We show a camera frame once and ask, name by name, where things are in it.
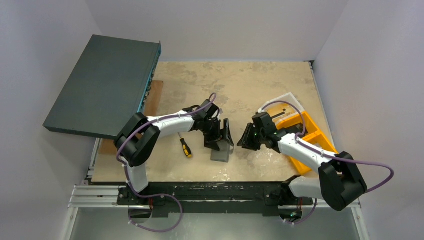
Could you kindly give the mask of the grey leather card holder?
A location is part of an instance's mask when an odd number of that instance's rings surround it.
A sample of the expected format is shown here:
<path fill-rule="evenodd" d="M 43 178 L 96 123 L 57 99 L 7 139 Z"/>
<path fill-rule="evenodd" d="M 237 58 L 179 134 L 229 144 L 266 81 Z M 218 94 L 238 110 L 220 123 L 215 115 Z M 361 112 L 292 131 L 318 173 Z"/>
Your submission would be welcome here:
<path fill-rule="evenodd" d="M 219 143 L 219 150 L 212 150 L 210 160 L 215 162 L 228 163 L 230 155 L 234 152 L 234 147 L 224 143 Z"/>

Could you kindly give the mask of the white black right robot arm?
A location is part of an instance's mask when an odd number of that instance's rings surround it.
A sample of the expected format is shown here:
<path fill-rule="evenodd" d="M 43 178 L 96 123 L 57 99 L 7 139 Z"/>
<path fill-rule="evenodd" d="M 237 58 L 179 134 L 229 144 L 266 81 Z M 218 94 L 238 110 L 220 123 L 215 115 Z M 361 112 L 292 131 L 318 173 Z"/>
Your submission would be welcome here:
<path fill-rule="evenodd" d="M 365 194 L 368 186 L 349 153 L 335 153 L 308 143 L 300 137 L 304 132 L 304 128 L 295 126 L 278 129 L 271 116 L 261 112 L 247 124 L 237 146 L 252 151 L 265 146 L 302 162 L 318 177 L 298 175 L 283 182 L 285 197 L 321 199 L 340 212 Z"/>

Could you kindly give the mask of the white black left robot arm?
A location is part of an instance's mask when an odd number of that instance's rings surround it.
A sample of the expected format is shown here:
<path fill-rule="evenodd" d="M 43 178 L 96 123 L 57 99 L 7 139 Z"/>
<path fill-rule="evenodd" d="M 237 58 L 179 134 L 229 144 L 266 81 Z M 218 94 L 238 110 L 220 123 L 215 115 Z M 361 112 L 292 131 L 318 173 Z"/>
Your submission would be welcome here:
<path fill-rule="evenodd" d="M 205 148 L 218 153 L 234 147 L 227 118 L 220 119 L 220 108 L 206 99 L 201 105 L 186 107 L 174 114 L 145 116 L 134 114 L 113 143 L 116 159 L 124 167 L 126 183 L 140 194 L 148 185 L 146 162 L 160 138 L 183 132 L 200 131 Z"/>

